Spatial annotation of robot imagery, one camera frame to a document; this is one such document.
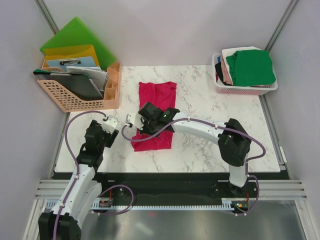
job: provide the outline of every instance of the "desk organizer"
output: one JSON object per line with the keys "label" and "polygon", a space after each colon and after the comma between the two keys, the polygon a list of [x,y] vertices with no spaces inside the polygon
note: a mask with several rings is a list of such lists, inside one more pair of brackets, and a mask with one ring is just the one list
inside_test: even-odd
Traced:
{"label": "desk organizer", "polygon": [[103,100],[82,100],[55,80],[38,79],[37,82],[65,113],[118,109],[121,87],[121,65],[119,62],[115,62],[106,71],[108,72],[109,79],[105,86]]}
{"label": "desk organizer", "polygon": [[219,94],[244,94],[244,95],[264,95],[269,91],[276,90],[278,88],[278,80],[275,77],[275,82],[270,86],[266,87],[254,87],[254,86],[226,86],[223,84],[219,84],[216,81],[216,68],[215,65],[218,63],[218,57],[222,58],[222,54],[216,53],[212,56],[212,76],[214,79],[215,91]]}

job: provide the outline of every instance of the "white marble tabletop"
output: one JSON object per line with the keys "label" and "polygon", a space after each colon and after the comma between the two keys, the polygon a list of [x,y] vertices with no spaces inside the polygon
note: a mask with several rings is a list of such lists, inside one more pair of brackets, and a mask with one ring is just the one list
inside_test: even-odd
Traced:
{"label": "white marble tabletop", "polygon": [[[175,107],[186,114],[207,120],[227,122],[237,119],[247,133],[263,143],[266,155],[249,162],[250,172],[279,172],[279,164],[258,96],[228,95],[215,92],[212,67],[193,66],[128,66],[122,68],[120,108],[104,110],[119,119],[118,129],[126,115],[139,110],[139,82],[177,83]],[[69,127],[68,139],[75,155],[85,142],[85,131],[92,119],[102,122],[102,115],[93,113],[76,119]],[[132,137],[136,129],[126,130]],[[249,157],[261,154],[254,142]],[[75,164],[63,140],[56,172],[72,172]],[[98,172],[228,172],[228,164],[220,156],[217,145],[195,136],[174,133],[172,148],[134,152],[129,141],[118,135],[111,148],[105,148]]]}

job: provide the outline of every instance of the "white plastic basket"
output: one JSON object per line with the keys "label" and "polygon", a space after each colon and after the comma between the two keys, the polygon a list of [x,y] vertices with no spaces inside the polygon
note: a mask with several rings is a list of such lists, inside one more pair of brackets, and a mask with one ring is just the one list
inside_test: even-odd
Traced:
{"label": "white plastic basket", "polygon": [[245,94],[245,95],[264,95],[269,91],[274,91],[278,88],[278,80],[275,74],[275,70],[273,69],[273,73],[275,76],[275,82],[271,84],[269,87],[253,87],[253,86],[226,86],[219,81],[216,81],[216,68],[215,65],[218,63],[218,57],[222,58],[221,53],[215,53],[212,56],[212,73],[215,85],[215,91],[219,94]]}

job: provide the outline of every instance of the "white wall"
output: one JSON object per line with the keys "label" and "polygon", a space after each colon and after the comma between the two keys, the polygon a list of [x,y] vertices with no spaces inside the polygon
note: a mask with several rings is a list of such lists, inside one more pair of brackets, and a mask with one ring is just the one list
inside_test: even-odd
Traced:
{"label": "white wall", "polygon": [[320,223],[320,1],[302,0],[271,57],[278,90],[267,95],[289,170]]}
{"label": "white wall", "polygon": [[52,36],[33,0],[0,7],[0,239],[22,239],[46,178],[64,113],[37,84],[41,45]]}
{"label": "white wall", "polygon": [[78,16],[123,66],[210,65],[264,49],[290,0],[44,0],[61,29]]}

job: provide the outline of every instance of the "green cloth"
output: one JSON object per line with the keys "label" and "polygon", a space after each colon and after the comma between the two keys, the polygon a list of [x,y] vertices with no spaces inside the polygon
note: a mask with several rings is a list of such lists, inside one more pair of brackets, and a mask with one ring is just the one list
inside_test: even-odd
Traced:
{"label": "green cloth", "polygon": [[104,43],[77,16],[65,25],[56,35],[49,39],[41,48],[54,49],[78,45],[93,45],[101,69],[107,69],[116,61],[116,57]]}
{"label": "green cloth", "polygon": [[243,50],[226,57],[234,86],[270,85],[276,81],[268,51]]}

